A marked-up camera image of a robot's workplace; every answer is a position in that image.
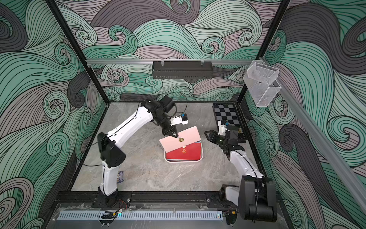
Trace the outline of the pink envelope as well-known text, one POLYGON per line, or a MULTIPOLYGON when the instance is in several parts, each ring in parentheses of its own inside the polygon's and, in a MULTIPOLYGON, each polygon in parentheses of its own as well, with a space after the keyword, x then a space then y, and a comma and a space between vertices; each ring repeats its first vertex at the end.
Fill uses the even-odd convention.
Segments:
POLYGON ((201 141, 201 137, 196 126, 179 132, 177 138, 167 136, 159 140, 167 153, 198 141, 201 141))

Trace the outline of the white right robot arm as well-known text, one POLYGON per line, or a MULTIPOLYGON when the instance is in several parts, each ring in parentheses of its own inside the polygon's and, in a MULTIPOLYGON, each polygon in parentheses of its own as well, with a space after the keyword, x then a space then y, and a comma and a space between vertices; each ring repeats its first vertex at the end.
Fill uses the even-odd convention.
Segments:
POLYGON ((217 131, 209 130, 205 132, 205 136, 209 142, 221 148, 241 176, 240 186, 222 186, 221 199, 235 205, 242 219, 253 222, 276 222, 275 182, 255 168, 232 131, 219 134, 217 131))

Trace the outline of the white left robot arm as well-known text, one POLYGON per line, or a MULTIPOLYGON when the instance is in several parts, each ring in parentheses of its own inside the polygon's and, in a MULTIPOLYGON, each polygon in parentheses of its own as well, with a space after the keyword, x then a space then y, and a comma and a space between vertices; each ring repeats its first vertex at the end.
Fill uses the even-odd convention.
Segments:
POLYGON ((165 96, 162 100, 144 100, 136 111, 122 124, 108 133, 97 135, 103 176, 98 188, 107 207, 113 207, 118 201, 117 175, 119 166, 125 161, 126 154, 122 151, 125 143, 145 124, 154 121, 162 128, 164 136, 178 137, 175 125, 167 113, 175 106, 174 101, 165 96))

